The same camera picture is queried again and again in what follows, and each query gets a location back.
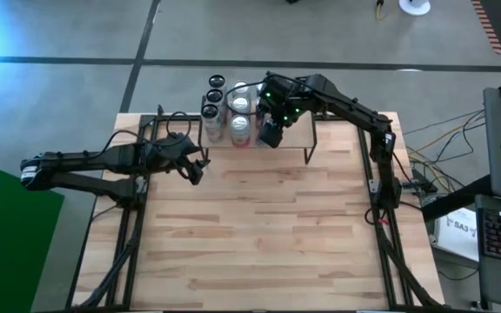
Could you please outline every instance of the white object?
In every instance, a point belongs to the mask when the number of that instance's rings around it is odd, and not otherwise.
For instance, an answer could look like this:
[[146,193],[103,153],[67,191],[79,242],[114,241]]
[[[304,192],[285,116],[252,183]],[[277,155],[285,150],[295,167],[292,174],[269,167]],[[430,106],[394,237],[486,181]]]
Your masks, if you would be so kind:
[[462,208],[440,217],[434,227],[436,243],[441,250],[478,262],[477,215]]
[[399,0],[399,7],[407,14],[420,17],[431,10],[428,0]]

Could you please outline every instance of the wooden table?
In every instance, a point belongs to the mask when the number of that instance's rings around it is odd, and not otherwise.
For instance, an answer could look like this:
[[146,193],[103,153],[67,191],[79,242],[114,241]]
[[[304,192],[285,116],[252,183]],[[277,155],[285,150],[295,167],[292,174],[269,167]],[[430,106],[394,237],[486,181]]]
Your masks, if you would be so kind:
[[[396,154],[409,170],[397,114],[385,114],[394,120]],[[119,114],[115,129],[137,131],[139,117]],[[185,131],[187,123],[171,126]],[[165,136],[164,127],[159,134]],[[196,142],[196,131],[190,137]],[[198,186],[177,173],[152,175],[130,308],[387,309],[374,229],[364,221],[370,203],[357,128],[318,122],[317,137],[308,166],[301,150],[211,150]],[[113,143],[132,140],[121,134]],[[119,177],[104,173],[105,179]],[[402,200],[415,203],[413,196]],[[111,205],[98,199],[95,213]],[[405,261],[442,303],[421,212],[401,206],[396,215]],[[120,216],[112,210],[92,223],[73,304],[110,268]],[[395,268],[392,276],[402,299]]]

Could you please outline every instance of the gray concrete floor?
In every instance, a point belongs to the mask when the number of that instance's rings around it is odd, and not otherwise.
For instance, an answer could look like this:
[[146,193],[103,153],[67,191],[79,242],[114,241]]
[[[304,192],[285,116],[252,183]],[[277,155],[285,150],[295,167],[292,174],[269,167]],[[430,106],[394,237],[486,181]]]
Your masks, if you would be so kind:
[[[431,13],[418,18],[386,3],[389,16],[376,22],[373,1],[163,0],[145,58],[501,65],[469,0],[433,1]],[[150,5],[151,0],[0,0],[0,56],[134,58]],[[46,150],[101,149],[131,69],[0,63],[0,169],[18,175],[21,159]],[[198,111],[201,87],[211,74],[252,81],[267,70],[322,73],[368,107],[397,111],[404,131],[482,109],[483,89],[501,86],[497,72],[143,66],[129,112],[153,112],[158,104],[168,111]],[[406,142],[418,148],[461,121],[411,134]],[[484,128],[468,138],[476,153],[441,164],[463,183],[489,171]],[[433,157],[442,144],[425,154]],[[458,139],[445,156],[465,150]],[[67,197],[33,311],[65,305],[94,201],[87,194],[59,192]],[[437,266],[449,276],[472,272],[439,260]],[[446,302],[456,308],[478,298],[477,276],[462,282],[441,277],[441,284]]]

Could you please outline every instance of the green backdrop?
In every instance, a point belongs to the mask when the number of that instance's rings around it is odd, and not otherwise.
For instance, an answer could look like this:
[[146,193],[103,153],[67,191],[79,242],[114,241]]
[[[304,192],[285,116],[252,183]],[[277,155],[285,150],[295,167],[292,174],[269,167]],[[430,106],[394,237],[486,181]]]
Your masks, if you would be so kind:
[[0,312],[30,312],[62,204],[0,171]]

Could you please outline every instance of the can lid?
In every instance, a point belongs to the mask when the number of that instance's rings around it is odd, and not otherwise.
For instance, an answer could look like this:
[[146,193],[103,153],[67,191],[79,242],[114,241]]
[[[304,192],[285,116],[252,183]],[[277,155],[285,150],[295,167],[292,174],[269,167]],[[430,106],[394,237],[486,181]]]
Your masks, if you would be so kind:
[[235,111],[243,111],[249,109],[249,100],[245,97],[236,97],[233,100],[233,109]]
[[211,88],[221,88],[225,85],[225,78],[221,75],[214,75],[208,80]]
[[212,103],[218,103],[224,98],[224,93],[220,90],[209,90],[206,93],[206,100]]
[[[246,84],[247,83],[245,83],[245,82],[236,82],[235,87],[239,87],[239,86],[246,85]],[[235,92],[236,93],[245,93],[245,92],[247,92],[247,90],[249,90],[249,87],[242,87],[242,88],[236,89]]]
[[217,113],[219,110],[217,109],[217,106],[214,104],[206,104],[201,111],[202,117],[204,118],[214,118],[217,116]]
[[246,117],[236,116],[231,119],[231,128],[234,130],[244,130],[249,126],[249,119]]

